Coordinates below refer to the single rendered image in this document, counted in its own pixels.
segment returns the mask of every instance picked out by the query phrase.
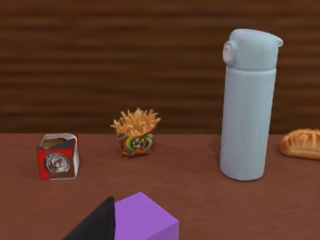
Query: tabletop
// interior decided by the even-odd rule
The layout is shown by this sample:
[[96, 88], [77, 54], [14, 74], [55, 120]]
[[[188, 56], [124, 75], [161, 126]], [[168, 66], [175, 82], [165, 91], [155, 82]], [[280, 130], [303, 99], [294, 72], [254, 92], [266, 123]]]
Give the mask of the tabletop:
[[156, 135], [152, 155], [122, 159], [115, 135], [79, 136], [75, 180], [40, 180], [41, 134], [0, 135], [0, 239], [61, 240], [107, 197], [144, 192], [180, 221], [180, 240], [320, 239], [320, 162], [279, 153], [264, 177], [219, 170], [218, 135]]

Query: white bottle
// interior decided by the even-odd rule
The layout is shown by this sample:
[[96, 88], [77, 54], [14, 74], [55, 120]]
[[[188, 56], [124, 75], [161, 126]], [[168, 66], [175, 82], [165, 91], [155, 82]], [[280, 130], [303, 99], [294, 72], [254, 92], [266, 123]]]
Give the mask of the white bottle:
[[269, 129], [283, 41], [272, 34], [237, 29], [224, 45], [225, 75], [220, 169], [252, 181], [264, 175]]

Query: bread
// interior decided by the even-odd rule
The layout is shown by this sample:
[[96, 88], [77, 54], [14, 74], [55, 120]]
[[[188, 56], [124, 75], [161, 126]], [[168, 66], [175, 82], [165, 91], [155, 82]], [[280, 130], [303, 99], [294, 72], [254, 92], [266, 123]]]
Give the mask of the bread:
[[288, 157], [320, 160], [320, 130], [290, 132], [282, 139], [280, 152]]

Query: wooden wall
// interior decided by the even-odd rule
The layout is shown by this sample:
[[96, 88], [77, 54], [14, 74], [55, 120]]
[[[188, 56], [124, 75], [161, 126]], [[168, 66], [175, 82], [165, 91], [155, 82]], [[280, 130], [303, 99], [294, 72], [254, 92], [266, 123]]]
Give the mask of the wooden wall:
[[316, 0], [0, 1], [0, 132], [110, 133], [153, 108], [161, 133], [220, 133], [232, 30], [284, 39], [272, 134], [320, 128]]

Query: purple box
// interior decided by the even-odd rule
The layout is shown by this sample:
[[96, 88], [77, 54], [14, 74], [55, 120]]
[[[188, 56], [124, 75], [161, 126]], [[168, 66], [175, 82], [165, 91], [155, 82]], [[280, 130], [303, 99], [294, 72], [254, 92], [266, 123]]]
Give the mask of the purple box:
[[114, 240], [179, 240], [179, 221], [142, 192], [115, 204]]

